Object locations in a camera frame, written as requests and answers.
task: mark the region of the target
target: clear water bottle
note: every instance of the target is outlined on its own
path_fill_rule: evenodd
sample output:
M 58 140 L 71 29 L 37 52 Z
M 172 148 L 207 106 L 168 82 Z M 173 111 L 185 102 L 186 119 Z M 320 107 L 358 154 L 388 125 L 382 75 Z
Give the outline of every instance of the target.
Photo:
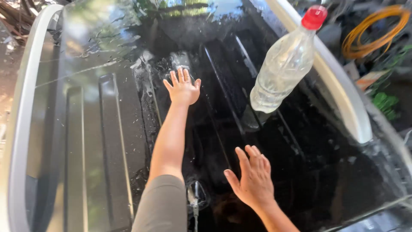
M 301 26 L 272 45 L 250 93 L 254 110 L 267 114 L 275 111 L 309 72 L 315 53 L 314 36 L 327 14 L 322 6 L 310 7 Z

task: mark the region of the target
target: gray sleeve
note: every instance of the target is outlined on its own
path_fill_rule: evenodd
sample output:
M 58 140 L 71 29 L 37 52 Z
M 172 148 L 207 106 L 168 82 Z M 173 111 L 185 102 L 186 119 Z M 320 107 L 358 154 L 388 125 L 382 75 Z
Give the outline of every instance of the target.
M 187 231 L 187 200 L 183 182 L 161 175 L 143 191 L 132 232 Z

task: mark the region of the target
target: hand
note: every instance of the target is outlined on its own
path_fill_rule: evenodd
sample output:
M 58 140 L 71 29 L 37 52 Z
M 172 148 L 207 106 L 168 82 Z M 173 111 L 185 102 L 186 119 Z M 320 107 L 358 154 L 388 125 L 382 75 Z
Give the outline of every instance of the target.
M 236 196 L 257 212 L 276 203 L 270 178 L 270 163 L 256 146 L 247 145 L 245 150 L 250 160 L 242 149 L 239 147 L 235 149 L 242 174 L 240 182 L 233 171 L 227 169 L 224 174 Z
M 169 91 L 172 103 L 192 105 L 197 101 L 200 94 L 200 79 L 197 79 L 192 85 L 189 71 L 187 69 L 178 68 L 179 81 L 176 78 L 175 71 L 170 71 L 170 78 L 173 86 L 167 80 L 163 80 L 166 89 Z

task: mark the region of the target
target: red bottle cap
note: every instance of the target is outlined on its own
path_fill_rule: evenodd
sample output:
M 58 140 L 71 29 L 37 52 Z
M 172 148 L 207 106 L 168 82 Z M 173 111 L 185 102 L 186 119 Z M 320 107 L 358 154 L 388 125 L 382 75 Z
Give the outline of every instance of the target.
M 328 15 L 328 10 L 323 6 L 311 6 L 302 18 L 302 26 L 308 30 L 318 30 Z

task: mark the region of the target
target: forearm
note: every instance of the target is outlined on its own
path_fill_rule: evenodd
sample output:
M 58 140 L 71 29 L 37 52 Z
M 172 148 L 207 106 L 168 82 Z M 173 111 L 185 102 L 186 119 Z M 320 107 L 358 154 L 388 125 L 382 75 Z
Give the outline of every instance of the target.
M 170 105 L 154 145 L 148 182 L 160 175 L 174 175 L 183 181 L 181 170 L 187 111 L 186 105 Z
M 295 225 L 279 208 L 275 200 L 271 203 L 255 209 L 268 232 L 299 232 Z

